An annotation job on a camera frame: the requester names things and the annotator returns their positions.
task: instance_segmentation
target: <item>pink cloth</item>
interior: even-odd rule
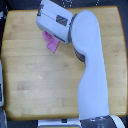
[[[57,39],[56,37],[50,35],[45,31],[42,33],[42,35],[47,42],[47,48],[50,49],[53,53],[55,53],[59,39]]]

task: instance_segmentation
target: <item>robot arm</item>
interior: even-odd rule
[[[100,28],[95,15],[84,10],[73,17],[71,12],[55,3],[42,0],[36,23],[40,29],[56,36],[63,43],[72,42],[76,55],[85,62],[86,68],[78,87],[81,123],[93,119],[98,121],[102,117],[107,122],[109,118],[106,117],[110,117],[107,80]]]
[[[111,115],[81,121],[82,128],[125,128],[119,117]]]

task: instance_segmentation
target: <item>wooden board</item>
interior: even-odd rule
[[[70,9],[73,14],[86,8]],[[105,60],[110,114],[127,113],[127,61],[124,34],[116,7],[87,8],[98,18]],[[46,48],[36,25],[37,10],[10,11],[1,60],[5,111],[11,120],[78,117],[77,88],[84,64],[72,44]]]

